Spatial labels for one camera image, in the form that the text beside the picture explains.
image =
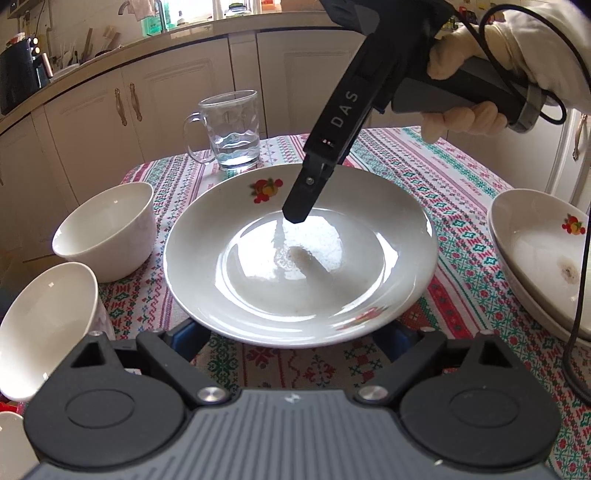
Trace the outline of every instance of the kitchen counter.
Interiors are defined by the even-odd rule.
[[[325,12],[278,12],[184,25],[165,34],[144,38],[89,60],[78,69],[39,90],[0,120],[0,134],[36,108],[77,85],[162,51],[232,33],[323,27],[339,28]]]

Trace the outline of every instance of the finger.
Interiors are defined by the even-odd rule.
[[[475,119],[470,130],[468,130],[468,133],[472,135],[484,135],[487,133],[499,113],[498,108],[492,102],[479,103],[472,107],[472,111],[474,112]]]
[[[506,126],[509,124],[507,117],[502,113],[497,114],[495,121],[493,122],[491,128],[486,133],[490,137],[494,137],[495,135],[500,134]]]
[[[463,63],[482,50],[466,27],[446,35],[429,52],[427,74],[433,80],[445,80],[457,72]]]
[[[442,113],[423,113],[421,136],[428,144],[435,143],[447,130]]]
[[[457,106],[443,114],[446,127],[452,132],[461,133],[470,130],[476,116],[465,106]]]

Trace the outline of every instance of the metal screw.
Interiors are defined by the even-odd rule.
[[[197,396],[205,403],[220,403],[226,400],[228,394],[220,387],[205,387],[197,392]]]
[[[360,388],[358,393],[365,401],[380,401],[388,396],[388,390],[380,385],[367,385]]]

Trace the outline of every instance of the tablecloth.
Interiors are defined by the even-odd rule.
[[[305,135],[263,141],[259,164],[301,162],[305,141]],[[471,338],[482,329],[499,334],[560,407],[563,424],[548,465],[564,479],[588,480],[591,410],[565,385],[560,370],[563,342],[533,321],[513,296],[489,238],[487,209],[510,186],[448,142],[426,145],[417,128],[364,130],[345,164],[385,177],[413,194],[436,225],[440,252],[435,276],[401,320],[412,328],[435,327],[450,338]],[[138,166],[125,177],[124,182],[154,186],[158,238],[152,256],[138,271],[101,286],[118,338],[133,338],[157,327],[169,329],[187,317],[166,286],[165,240],[183,210],[229,175],[217,164],[203,166],[178,155]],[[591,380],[591,353],[577,349],[574,360],[579,375]],[[236,391],[243,386],[352,389],[389,362],[370,337],[293,350],[212,335],[194,363]]]

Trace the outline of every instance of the green bottle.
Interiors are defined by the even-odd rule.
[[[164,19],[168,29],[176,27],[170,20],[170,7],[168,6],[168,0],[164,0]],[[160,25],[160,17],[155,15],[153,17],[144,18],[141,21],[142,24],[142,35],[144,37],[153,37],[159,35],[162,32],[162,26]]]

